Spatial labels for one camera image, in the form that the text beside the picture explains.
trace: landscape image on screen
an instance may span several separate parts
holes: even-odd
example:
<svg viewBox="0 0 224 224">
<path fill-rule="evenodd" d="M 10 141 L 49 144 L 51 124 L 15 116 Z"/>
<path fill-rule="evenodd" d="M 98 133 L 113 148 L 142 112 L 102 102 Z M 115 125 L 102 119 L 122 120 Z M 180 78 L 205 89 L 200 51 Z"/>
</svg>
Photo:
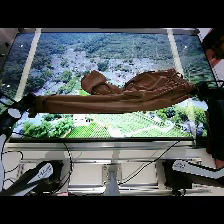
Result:
<svg viewBox="0 0 224 224">
<path fill-rule="evenodd" d="M 16 94 L 31 37 L 17 36 L 0 74 L 2 89 L 11 97 Z M 175 41 L 184 79 L 192 83 L 214 80 L 198 37 L 175 35 Z M 138 73 L 170 68 L 175 65 L 165 34 L 42 33 L 24 95 L 89 95 L 81 88 L 81 79 L 92 70 L 122 87 Z M 205 110 L 207 105 L 193 98 L 157 111 L 126 114 L 38 114 L 28 118 L 25 113 L 14 131 L 37 138 L 192 137 L 193 125 L 198 136 L 207 136 Z"/>
</svg>

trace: brown garment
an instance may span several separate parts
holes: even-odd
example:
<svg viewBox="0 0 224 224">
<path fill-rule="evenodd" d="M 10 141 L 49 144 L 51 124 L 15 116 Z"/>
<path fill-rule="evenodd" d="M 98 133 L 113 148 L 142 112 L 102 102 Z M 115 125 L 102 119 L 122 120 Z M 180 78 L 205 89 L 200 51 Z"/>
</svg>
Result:
<svg viewBox="0 0 224 224">
<path fill-rule="evenodd" d="M 180 103 L 190 97 L 195 86 L 180 78 L 175 69 L 149 71 L 135 76 L 123 89 L 106 83 L 104 75 L 92 71 L 81 80 L 91 96 L 37 96 L 29 111 L 52 114 L 115 114 L 153 111 Z"/>
</svg>

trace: folded fabric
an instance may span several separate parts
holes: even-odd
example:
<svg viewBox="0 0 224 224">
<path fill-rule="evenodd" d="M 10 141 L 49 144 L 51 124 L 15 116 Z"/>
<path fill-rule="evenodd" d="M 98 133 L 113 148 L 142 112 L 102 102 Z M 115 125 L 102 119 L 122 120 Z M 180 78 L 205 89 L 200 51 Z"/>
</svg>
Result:
<svg viewBox="0 0 224 224">
<path fill-rule="evenodd" d="M 92 71 L 81 80 L 90 96 L 37 96 L 29 116 L 52 114 L 115 114 L 153 111 L 180 103 L 196 89 L 178 76 L 175 69 L 148 71 L 136 75 L 123 88 L 107 83 L 105 76 Z"/>
</svg>

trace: large display screen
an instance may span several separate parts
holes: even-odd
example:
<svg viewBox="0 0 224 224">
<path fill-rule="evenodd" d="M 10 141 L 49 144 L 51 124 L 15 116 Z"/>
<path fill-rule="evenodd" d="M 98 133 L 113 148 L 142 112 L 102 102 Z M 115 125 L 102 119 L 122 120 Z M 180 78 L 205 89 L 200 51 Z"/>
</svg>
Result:
<svg viewBox="0 0 224 224">
<path fill-rule="evenodd" d="M 11 87 L 7 91 L 11 97 L 16 94 L 31 37 L 17 35 L 16 45 L 23 48 L 23 52 L 18 54 L 18 49 L 12 48 L 10 54 L 14 57 L 9 57 L 1 73 L 1 85 Z M 199 38 L 174 37 L 184 79 L 192 83 L 213 81 Z M 89 95 L 82 90 L 81 79 L 92 70 L 103 73 L 110 83 L 122 87 L 138 73 L 170 68 L 175 68 L 175 64 L 165 34 L 42 33 L 24 94 Z M 14 131 L 37 138 L 178 138 L 192 137 L 194 124 L 198 136 L 207 136 L 206 109 L 204 102 L 193 98 L 170 108 L 126 114 L 38 114 L 28 118 L 26 113 Z"/>
</svg>

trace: screen bezel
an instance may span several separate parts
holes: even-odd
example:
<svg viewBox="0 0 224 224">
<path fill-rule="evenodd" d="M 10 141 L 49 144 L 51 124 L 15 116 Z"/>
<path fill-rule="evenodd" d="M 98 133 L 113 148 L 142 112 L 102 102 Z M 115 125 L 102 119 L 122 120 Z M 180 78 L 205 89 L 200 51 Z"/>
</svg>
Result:
<svg viewBox="0 0 224 224">
<path fill-rule="evenodd" d="M 165 34 L 167 35 L 167 29 L 172 29 L 174 35 L 189 35 L 198 36 L 198 30 L 194 28 L 42 28 L 41 33 L 146 33 L 146 34 Z M 35 28 L 25 29 L 23 33 L 33 33 Z M 210 66 L 214 80 L 216 80 L 214 70 Z M 155 141 L 193 141 L 193 137 L 136 137 L 136 138 L 16 138 L 11 137 L 9 143 L 91 143 L 91 142 L 155 142 Z"/>
</svg>

